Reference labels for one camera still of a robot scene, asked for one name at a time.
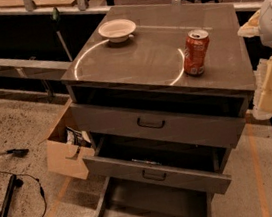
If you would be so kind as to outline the white paper bowl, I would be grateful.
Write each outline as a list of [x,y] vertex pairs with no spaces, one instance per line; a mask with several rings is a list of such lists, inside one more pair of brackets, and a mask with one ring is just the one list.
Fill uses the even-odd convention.
[[136,25],[127,19],[115,19],[102,24],[98,29],[99,35],[117,43],[126,41],[136,30]]

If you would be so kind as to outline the grey top drawer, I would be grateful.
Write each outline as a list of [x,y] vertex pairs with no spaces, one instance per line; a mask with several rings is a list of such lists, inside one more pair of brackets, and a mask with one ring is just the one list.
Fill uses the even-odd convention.
[[142,139],[236,147],[244,129],[243,118],[176,114],[94,104],[70,106],[78,128],[86,132]]

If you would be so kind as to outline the black handled floor tool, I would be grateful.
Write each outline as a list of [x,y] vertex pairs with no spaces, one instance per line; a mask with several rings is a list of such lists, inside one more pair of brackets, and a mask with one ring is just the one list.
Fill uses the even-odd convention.
[[28,149],[24,148],[24,149],[9,149],[7,151],[3,151],[2,153],[0,153],[0,156],[3,155],[12,155],[15,157],[24,157],[27,153],[29,152]]

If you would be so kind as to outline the grey metal drawer cabinet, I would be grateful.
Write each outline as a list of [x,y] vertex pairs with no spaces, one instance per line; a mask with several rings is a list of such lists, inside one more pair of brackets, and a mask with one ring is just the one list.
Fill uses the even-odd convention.
[[[72,103],[245,118],[255,82],[233,6],[114,6],[107,19],[132,20],[136,30],[117,44],[91,35],[63,78]],[[203,74],[190,76],[184,72],[184,49],[188,32],[195,29],[208,32],[209,46]],[[83,131],[93,150],[111,135]],[[213,150],[216,169],[225,174],[234,147],[205,147]]]

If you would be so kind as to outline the green handled tool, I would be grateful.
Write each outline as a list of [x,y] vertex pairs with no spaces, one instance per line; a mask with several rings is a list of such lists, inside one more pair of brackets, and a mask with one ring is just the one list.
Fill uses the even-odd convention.
[[69,52],[69,49],[68,49],[68,47],[66,45],[66,42],[65,42],[65,39],[63,38],[62,32],[60,31],[60,24],[59,24],[60,20],[61,20],[60,11],[57,8],[53,8],[52,10],[53,11],[52,11],[51,17],[50,17],[51,20],[52,20],[52,25],[54,26],[55,32],[57,33],[57,37],[60,40],[61,45],[63,46],[64,51],[66,52],[68,59],[70,61],[73,61],[71,52]]

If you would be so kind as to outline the grey middle drawer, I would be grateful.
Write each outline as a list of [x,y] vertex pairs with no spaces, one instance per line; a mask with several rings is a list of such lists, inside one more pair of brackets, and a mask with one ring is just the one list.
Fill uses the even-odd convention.
[[83,159],[95,175],[191,191],[224,194],[231,182],[205,146],[109,135]]

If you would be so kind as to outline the red coke can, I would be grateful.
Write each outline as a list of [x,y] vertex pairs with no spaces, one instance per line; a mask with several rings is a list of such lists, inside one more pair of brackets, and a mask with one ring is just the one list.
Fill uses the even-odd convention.
[[195,29],[188,32],[184,49],[184,72],[198,76],[204,72],[204,61],[209,46],[206,30]]

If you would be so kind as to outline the grey bottom drawer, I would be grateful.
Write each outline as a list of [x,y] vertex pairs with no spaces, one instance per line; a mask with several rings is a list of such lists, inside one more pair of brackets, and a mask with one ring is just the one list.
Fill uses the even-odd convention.
[[207,193],[108,178],[94,217],[212,217]]

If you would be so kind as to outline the brown cardboard box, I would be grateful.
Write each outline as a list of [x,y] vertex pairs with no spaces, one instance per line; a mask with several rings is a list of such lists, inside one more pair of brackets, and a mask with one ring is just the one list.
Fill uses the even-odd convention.
[[84,180],[89,173],[83,158],[93,155],[95,151],[91,147],[80,147],[67,142],[66,128],[77,129],[71,103],[71,99],[66,101],[42,140],[46,143],[46,162],[50,172]]

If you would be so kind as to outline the grey drawer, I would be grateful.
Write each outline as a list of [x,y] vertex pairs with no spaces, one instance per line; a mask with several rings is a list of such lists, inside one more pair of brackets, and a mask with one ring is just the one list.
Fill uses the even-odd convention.
[[205,146],[109,135],[83,159],[95,175],[191,191],[224,194],[231,182]]
[[207,193],[108,178],[94,217],[212,217]]
[[176,114],[94,104],[70,106],[78,128],[86,132],[142,139],[236,147],[244,129],[243,118]]

